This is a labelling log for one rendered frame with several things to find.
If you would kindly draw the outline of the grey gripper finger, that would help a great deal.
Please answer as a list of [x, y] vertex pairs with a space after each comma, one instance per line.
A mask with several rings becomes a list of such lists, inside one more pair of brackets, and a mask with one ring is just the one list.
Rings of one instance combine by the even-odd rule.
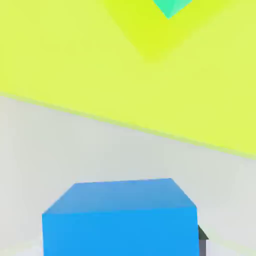
[[206, 256], [206, 243], [209, 239], [202, 228], [198, 225], [199, 256]]

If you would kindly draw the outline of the large yellow box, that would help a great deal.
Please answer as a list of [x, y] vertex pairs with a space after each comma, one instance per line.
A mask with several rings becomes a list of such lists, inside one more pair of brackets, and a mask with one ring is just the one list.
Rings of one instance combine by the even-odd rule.
[[0, 0], [0, 95], [256, 159], [256, 0]]

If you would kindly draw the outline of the small teal cube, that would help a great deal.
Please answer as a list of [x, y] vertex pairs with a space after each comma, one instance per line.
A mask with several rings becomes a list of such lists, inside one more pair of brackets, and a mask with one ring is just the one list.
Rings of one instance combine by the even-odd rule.
[[193, 0], [153, 0], [156, 8], [154, 17], [158, 20], [169, 20], [192, 1]]

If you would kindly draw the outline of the small blue cube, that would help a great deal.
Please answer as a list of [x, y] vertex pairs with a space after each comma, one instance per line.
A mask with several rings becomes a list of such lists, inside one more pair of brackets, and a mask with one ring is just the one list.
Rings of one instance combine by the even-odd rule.
[[76, 183], [42, 214], [43, 256], [200, 256], [197, 217], [171, 178]]

